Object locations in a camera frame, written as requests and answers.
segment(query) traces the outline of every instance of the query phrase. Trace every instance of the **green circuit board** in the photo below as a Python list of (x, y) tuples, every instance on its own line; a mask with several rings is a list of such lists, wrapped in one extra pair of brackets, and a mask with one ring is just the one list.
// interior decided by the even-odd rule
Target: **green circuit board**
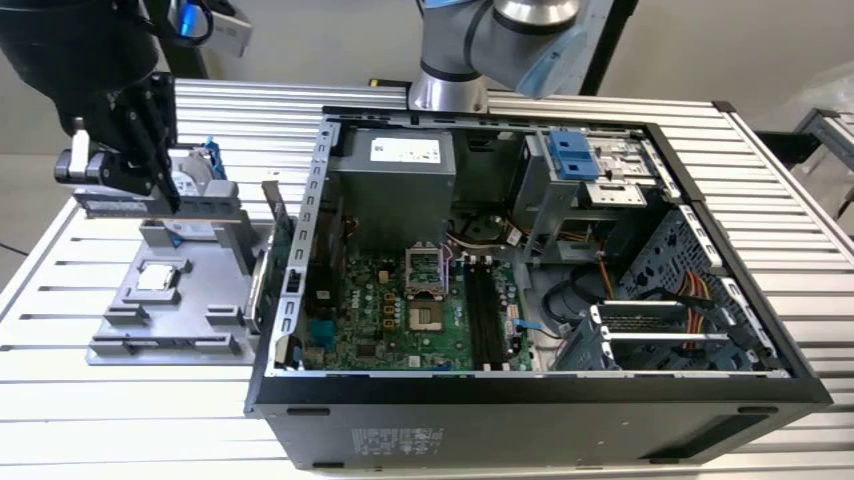
[[(334, 319), (333, 346), (312, 348), (309, 344), (305, 356), (308, 368), (342, 371), (475, 369), (463, 264), (452, 262), (448, 266), (447, 295), (435, 302), (405, 298), (404, 262), (403, 257), (348, 258), (341, 308)], [(421, 269), (421, 265), (417, 266), (421, 271), (429, 270), (429, 265), (424, 267)], [(497, 264), (492, 272), (501, 301), (520, 309), (509, 265)], [(500, 331), (504, 332), (511, 325), (507, 306), (499, 305), (497, 311), (500, 318), (495, 321), (500, 322)], [(507, 355), (509, 370), (515, 371), (531, 369), (527, 334), (521, 333), (519, 339), (519, 351)]]

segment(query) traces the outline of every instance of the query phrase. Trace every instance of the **aluminum extrusion table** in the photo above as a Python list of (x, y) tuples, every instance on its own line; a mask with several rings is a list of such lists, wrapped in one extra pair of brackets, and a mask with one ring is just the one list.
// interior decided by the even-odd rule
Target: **aluminum extrusion table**
[[(854, 477), (854, 246), (733, 113), (711, 103), (492, 93), (496, 114), (655, 122), (707, 196), (835, 405), (703, 466), (340, 472), (411, 478)], [(213, 135), (250, 217), (260, 182), (290, 212), (322, 105), (404, 108), (396, 88), (180, 81), (180, 141)], [(85, 348), (138, 247), (137, 221), (60, 211), (0, 295), (2, 478), (314, 478), (261, 420), (242, 418), (249, 367), (89, 367)], [(126, 465), (118, 462), (137, 462)]]
[[(854, 114), (812, 109), (795, 128), (795, 133), (811, 133), (832, 155), (831, 157), (812, 155), (803, 163), (801, 170), (795, 173), (795, 177), (818, 198), (819, 203), (823, 203), (824, 209), (830, 209), (830, 214), (840, 223), (846, 233), (851, 234), (854, 232), (851, 226), (854, 215), (848, 210), (851, 203), (854, 203), (854, 187), (851, 186), (854, 178)], [(840, 203), (828, 205), (827, 202), (834, 197), (840, 200)]]

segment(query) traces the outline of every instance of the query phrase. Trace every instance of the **metal chassis frame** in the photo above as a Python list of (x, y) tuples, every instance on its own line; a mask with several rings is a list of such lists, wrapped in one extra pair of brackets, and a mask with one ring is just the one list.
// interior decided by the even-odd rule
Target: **metal chassis frame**
[[(334, 140), (342, 124), (356, 123), (361, 127), (388, 127), (397, 125), (392, 118), (400, 112), (370, 109), (350, 109), (340, 107), (324, 107), (325, 120), (320, 125), (320, 134), (312, 158), (312, 172), (308, 179), (309, 186), (302, 202), (297, 224), (297, 242), (290, 250), (290, 259), (301, 258), (298, 239), (302, 238), (300, 231), (304, 228), (302, 222), (310, 222), (312, 215), (316, 214), (318, 202), (312, 198), (320, 194), (321, 184), (313, 184), (312, 176), (324, 175), (325, 158), (333, 148)], [(447, 128), (451, 117), (428, 112), (408, 112), (412, 125), (436, 126)], [(755, 413), (753, 408), (764, 412), (777, 412), (777, 408), (784, 404), (799, 404), (797, 413), (780, 417), (768, 417), (769, 420), (748, 427), (736, 434), (739, 438), (756, 438), (759, 435), (772, 431), (789, 421), (831, 404), (830, 395), (822, 386), (800, 352), (784, 330), (781, 322), (776, 318), (773, 309), (769, 306), (749, 272), (740, 260), (735, 248), (732, 247), (725, 232), (711, 216), (711, 212), (704, 203), (704, 196), (699, 191), (696, 183), (691, 178), (687, 169), (679, 160), (677, 155), (663, 135), (660, 127), (653, 123), (631, 123), (615, 121), (584, 121), (564, 119), (537, 119), (535, 117), (512, 117), (496, 115), (459, 115), (453, 118), (465, 118), (480, 121), (483, 125), (488, 119), (488, 124), (495, 129), (529, 128), (531, 131), (541, 130), (547, 127), (595, 125), (601, 127), (636, 128), (644, 131), (647, 138), (652, 140), (656, 153), (663, 159), (667, 169), (681, 191), (681, 201), (689, 205), (696, 213), (697, 220), (705, 229), (711, 241), (717, 248), (723, 259), (723, 268), (727, 275), (733, 278), (740, 286), (756, 316), (759, 317), (765, 333), (777, 347), (780, 357), (788, 363), (792, 378), (661, 378), (660, 375), (644, 377), (637, 375), (629, 378), (601, 378), (591, 375), (579, 375), (576, 372), (567, 372), (565, 375), (545, 376), (541, 378), (404, 378), (404, 377), (364, 377), (364, 376), (276, 376), (274, 362), (269, 356), (269, 349), (276, 342), (272, 341), (272, 332), (293, 332), (296, 325), (294, 315), (297, 314), (293, 305), (288, 312), (288, 299), (294, 299), (301, 295), (304, 284), (304, 270), (300, 264), (288, 266), (285, 275), (297, 274), (300, 286), (290, 291), (282, 290), (280, 313), (288, 314), (289, 324), (278, 321), (269, 322), (261, 334), (258, 350), (256, 352), (256, 363), (249, 383), (246, 395), (246, 413), (258, 411), (269, 415), (274, 414), (318, 414), (328, 415), (329, 405), (460, 405), (460, 404), (540, 404), (540, 403), (609, 403), (631, 405), (645, 402), (680, 403), (743, 403), (743, 407), (736, 410)], [(281, 336), (277, 341), (286, 341), (288, 335)], [(720, 444), (727, 440), (711, 445), (705, 450), (692, 456), (692, 461), (705, 460), (724, 453), (719, 450)], [(667, 452), (661, 456), (648, 458), (651, 463), (676, 462), (679, 459), (669, 458)]]
[[(812, 134), (844, 166), (854, 171), (854, 133), (847, 128), (838, 112), (812, 109), (795, 128), (795, 133)], [(842, 207), (836, 212), (836, 220), (842, 218), (851, 202), (854, 202), (854, 188), (844, 195)]]

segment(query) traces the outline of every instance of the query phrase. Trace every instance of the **black cable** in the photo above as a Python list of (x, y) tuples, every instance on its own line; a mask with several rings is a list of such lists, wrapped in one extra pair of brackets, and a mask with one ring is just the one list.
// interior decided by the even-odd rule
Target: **black cable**
[[(567, 273), (569, 273), (571, 270), (565, 270), (561, 274), (560, 274), (560, 281), (565, 280), (565, 275)], [(563, 305), (565, 306), (565, 309), (568, 311), (572, 311), (572, 307), (569, 305), (569, 302), (565, 301), (565, 292), (563, 292), (563, 294), (560, 295), (560, 299), (563, 300)]]
[(6, 245), (2, 242), (0, 242), (0, 248), (6, 249), (9, 252), (17, 253), (18, 255), (24, 255), (25, 257), (29, 256), (29, 252), (25, 252), (24, 250), (20, 250), (20, 249)]
[(540, 307), (543, 309), (543, 313), (545, 313), (548, 318), (551, 318), (555, 322), (567, 323), (572, 327), (576, 327), (577, 324), (581, 321), (581, 317), (580, 317), (580, 315), (577, 315), (577, 313), (571, 312), (573, 316), (568, 316), (567, 317), (567, 316), (557, 315), (553, 312), (553, 310), (551, 309), (551, 297), (553, 297), (557, 293), (560, 293), (569, 286), (569, 281), (571, 280), (572, 280), (572, 278), (569, 276), (568, 280), (563, 280), (563, 281), (557, 282), (555, 285), (552, 285), (552, 287), (548, 289), (548, 291), (543, 295), (543, 298), (540, 300)]
[(560, 335), (555, 335), (553, 333), (545, 331), (547, 327), (543, 328), (532, 328), (529, 330), (536, 330), (539, 333), (541, 333), (543, 335), (545, 335), (548, 338), (553, 338), (555, 340), (563, 340), (563, 337)]
[(593, 305), (604, 300), (604, 296), (596, 295), (584, 287), (577, 284), (577, 281), (591, 273), (599, 272), (599, 264), (591, 263), (587, 265), (580, 265), (572, 269), (569, 273), (569, 284), (568, 287), (572, 290), (572, 293), (580, 298), (584, 302)]
[(851, 200), (846, 200), (844, 203), (839, 206), (839, 210), (836, 210), (836, 220), (842, 218), (842, 215), (844, 215), (844, 211), (848, 209), (850, 206), (851, 206)]

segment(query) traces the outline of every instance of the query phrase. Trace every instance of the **floor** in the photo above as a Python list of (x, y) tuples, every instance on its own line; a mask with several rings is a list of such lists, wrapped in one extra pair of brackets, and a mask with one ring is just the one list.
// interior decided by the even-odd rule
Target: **floor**
[[(0, 155), (0, 243), (29, 251), (70, 190), (53, 180), (54, 156)], [(24, 256), (0, 248), (0, 290)]]

